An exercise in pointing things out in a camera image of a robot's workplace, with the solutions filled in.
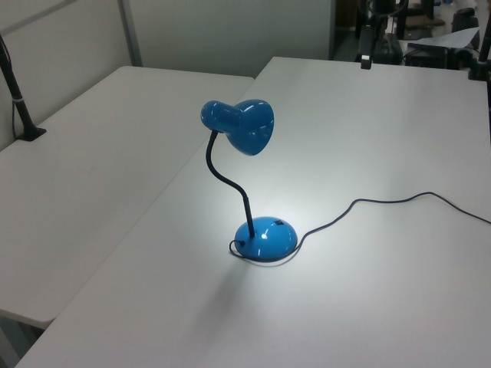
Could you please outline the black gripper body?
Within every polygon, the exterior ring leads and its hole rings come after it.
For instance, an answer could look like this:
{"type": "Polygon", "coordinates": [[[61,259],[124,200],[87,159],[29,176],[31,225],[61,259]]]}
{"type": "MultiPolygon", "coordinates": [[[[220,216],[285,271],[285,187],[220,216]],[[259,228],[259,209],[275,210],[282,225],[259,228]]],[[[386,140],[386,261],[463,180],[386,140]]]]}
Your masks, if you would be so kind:
{"type": "Polygon", "coordinates": [[[371,25],[361,27],[359,38],[359,56],[361,58],[371,58],[374,44],[374,28],[371,25]]]}

